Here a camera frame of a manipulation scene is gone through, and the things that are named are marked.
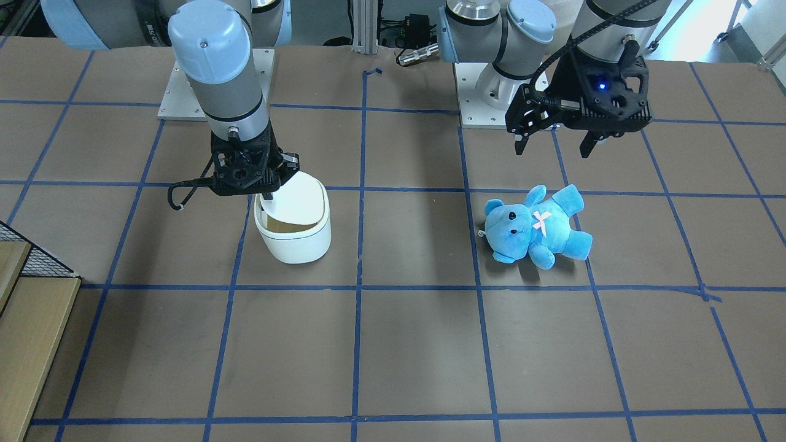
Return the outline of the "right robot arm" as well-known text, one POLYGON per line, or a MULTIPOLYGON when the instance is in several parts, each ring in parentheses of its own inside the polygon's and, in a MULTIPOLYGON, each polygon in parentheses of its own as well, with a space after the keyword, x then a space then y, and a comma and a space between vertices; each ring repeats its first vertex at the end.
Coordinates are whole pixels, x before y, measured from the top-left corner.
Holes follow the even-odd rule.
POLYGON ((278 146, 255 48, 292 36, 289 1, 43 1, 64 44, 81 50, 169 47, 211 128, 211 158, 200 177, 168 188, 210 188, 219 196, 259 194, 270 201, 300 168, 278 146))

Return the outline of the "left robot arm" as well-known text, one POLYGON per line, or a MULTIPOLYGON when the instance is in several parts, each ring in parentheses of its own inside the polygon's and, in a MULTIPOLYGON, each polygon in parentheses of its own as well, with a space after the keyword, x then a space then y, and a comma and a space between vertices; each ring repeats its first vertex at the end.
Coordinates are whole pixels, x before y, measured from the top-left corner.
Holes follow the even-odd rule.
POLYGON ((529 137, 553 124, 586 135, 587 158, 598 142, 646 128, 649 70, 640 45, 668 1, 584 1, 566 43, 547 54, 556 16, 539 1, 446 1, 436 27, 440 58, 486 63, 495 98, 521 155, 529 137))

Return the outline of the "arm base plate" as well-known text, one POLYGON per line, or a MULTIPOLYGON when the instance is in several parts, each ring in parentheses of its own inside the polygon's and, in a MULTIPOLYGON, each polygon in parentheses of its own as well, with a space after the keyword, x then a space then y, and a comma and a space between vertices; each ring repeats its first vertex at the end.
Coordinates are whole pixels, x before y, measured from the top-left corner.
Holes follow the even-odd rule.
POLYGON ((275 60, 273 48, 253 48, 252 62, 254 67, 248 71, 245 79, 239 85, 219 85, 200 83, 187 75, 178 62, 174 62, 169 81, 161 98, 157 117, 160 120, 204 122, 207 120, 204 112, 204 98, 209 106, 220 103, 230 103, 233 99, 254 99, 250 106, 244 106, 248 111, 256 105, 260 97, 268 99, 275 60))
POLYGON ((461 126, 474 129, 506 129, 505 113, 519 86, 528 79, 509 79, 491 63, 454 65, 461 126))

